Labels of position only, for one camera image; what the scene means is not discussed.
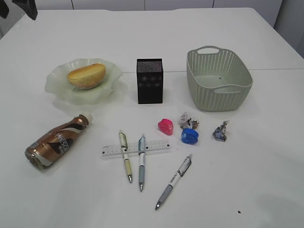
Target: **ruler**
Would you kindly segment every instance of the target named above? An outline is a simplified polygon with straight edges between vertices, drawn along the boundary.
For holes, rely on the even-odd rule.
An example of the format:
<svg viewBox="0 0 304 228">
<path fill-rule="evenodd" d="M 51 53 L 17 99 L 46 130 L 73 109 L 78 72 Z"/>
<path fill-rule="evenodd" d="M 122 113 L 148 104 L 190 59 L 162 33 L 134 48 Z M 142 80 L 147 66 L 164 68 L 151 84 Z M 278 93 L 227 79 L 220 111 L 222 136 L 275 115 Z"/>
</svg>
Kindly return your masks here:
<svg viewBox="0 0 304 228">
<path fill-rule="evenodd" d="M 156 141 L 146 141 L 146 150 L 145 152 L 152 151 L 162 151 L 170 149 L 171 145 L 168 140 L 156 140 Z M 126 154 L 129 153 L 138 153 L 138 142 L 128 144 L 128 149 L 124 152 Z M 118 155 L 122 154 L 121 146 L 119 145 L 111 145 L 104 146 L 103 151 L 101 152 L 102 156 L 110 156 L 110 155 Z"/>
</svg>

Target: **bread roll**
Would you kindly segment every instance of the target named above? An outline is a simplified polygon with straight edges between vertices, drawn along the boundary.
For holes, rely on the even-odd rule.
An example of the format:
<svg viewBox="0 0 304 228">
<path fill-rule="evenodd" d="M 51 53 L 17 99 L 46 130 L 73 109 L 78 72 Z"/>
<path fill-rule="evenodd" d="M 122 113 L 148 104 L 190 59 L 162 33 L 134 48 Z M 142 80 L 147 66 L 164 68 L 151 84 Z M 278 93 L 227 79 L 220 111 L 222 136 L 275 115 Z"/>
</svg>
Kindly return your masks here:
<svg viewBox="0 0 304 228">
<path fill-rule="evenodd" d="M 105 66 L 96 63 L 71 71 L 67 75 L 67 79 L 77 88 L 90 89 L 101 83 L 104 76 Z"/>
</svg>

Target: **patterned black box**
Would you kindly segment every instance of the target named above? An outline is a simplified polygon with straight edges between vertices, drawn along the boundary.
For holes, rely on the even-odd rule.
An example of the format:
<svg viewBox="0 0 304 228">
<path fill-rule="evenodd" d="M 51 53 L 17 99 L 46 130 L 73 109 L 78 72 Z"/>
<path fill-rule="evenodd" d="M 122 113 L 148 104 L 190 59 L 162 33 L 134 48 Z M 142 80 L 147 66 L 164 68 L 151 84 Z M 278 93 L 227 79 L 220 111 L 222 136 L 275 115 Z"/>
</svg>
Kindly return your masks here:
<svg viewBox="0 0 304 228">
<path fill-rule="evenodd" d="M 163 93 L 162 59 L 137 59 L 136 75 L 138 103 L 161 104 Z"/>
</svg>

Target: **pen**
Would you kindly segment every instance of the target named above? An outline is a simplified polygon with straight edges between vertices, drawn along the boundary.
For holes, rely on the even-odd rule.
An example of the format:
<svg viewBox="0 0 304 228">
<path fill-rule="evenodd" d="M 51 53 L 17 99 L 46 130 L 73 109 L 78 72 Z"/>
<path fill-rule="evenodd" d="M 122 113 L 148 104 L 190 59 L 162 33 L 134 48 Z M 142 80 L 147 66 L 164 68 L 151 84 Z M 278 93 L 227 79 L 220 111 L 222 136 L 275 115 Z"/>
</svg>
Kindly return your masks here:
<svg viewBox="0 0 304 228">
<path fill-rule="evenodd" d="M 143 191 L 143 184 L 144 184 L 144 167 L 146 165 L 146 153 L 144 152 L 145 150 L 146 150 L 146 138 L 144 137 L 144 134 L 142 134 L 142 137 L 138 141 L 138 151 L 139 151 L 138 184 L 140 191 Z"/>
<path fill-rule="evenodd" d="M 119 141 L 120 141 L 120 145 L 121 145 L 121 149 L 122 149 L 125 170 L 127 172 L 130 183 L 132 183 L 131 164 L 130 164 L 128 155 L 125 153 L 128 149 L 128 143 L 127 143 L 127 138 L 126 138 L 125 134 L 122 132 L 122 130 L 119 131 Z"/>
<path fill-rule="evenodd" d="M 190 154 L 184 160 L 184 162 L 180 166 L 179 170 L 177 170 L 177 172 L 175 173 L 175 175 L 173 176 L 173 178 L 169 182 L 168 186 L 166 187 L 165 191 L 163 191 L 161 197 L 157 201 L 155 210 L 157 210 L 158 208 L 160 208 L 161 205 L 166 201 L 167 197 L 172 192 L 172 190 L 173 190 L 174 186 L 176 185 L 176 183 L 178 182 L 178 180 L 185 174 L 185 172 L 187 171 L 187 169 L 190 167 L 190 165 L 191 165 L 191 159 L 192 159 L 192 154 Z"/>
</svg>

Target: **basket handle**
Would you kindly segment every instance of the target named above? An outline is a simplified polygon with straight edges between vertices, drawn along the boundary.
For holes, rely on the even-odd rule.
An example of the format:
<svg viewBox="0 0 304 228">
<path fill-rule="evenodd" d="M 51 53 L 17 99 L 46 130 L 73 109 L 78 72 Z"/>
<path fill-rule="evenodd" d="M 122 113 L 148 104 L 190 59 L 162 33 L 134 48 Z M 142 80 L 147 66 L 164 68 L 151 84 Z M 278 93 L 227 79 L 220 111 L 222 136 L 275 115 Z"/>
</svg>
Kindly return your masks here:
<svg viewBox="0 0 304 228">
<path fill-rule="evenodd" d="M 225 88 L 234 88 L 234 89 L 238 89 L 238 90 L 235 90 L 233 92 L 221 92 L 220 91 L 221 89 L 225 89 Z M 222 86 L 213 88 L 212 90 L 213 90 L 213 92 L 215 94 L 238 94 L 238 93 L 242 92 L 242 86 L 238 86 L 238 85 L 222 85 Z"/>
<path fill-rule="evenodd" d="M 218 51 L 220 51 L 221 50 L 221 48 L 219 48 L 219 47 L 216 47 L 216 46 L 204 46 L 204 47 L 199 47 L 198 49 L 195 49 L 195 50 L 193 50 L 194 52 L 197 52 L 199 55 L 205 55 L 205 54 L 201 54 L 201 53 L 199 53 L 199 51 L 200 50 L 203 50 L 203 49 L 207 49 L 207 48 L 210 48 L 210 49 L 216 49 L 216 50 L 218 50 Z"/>
</svg>

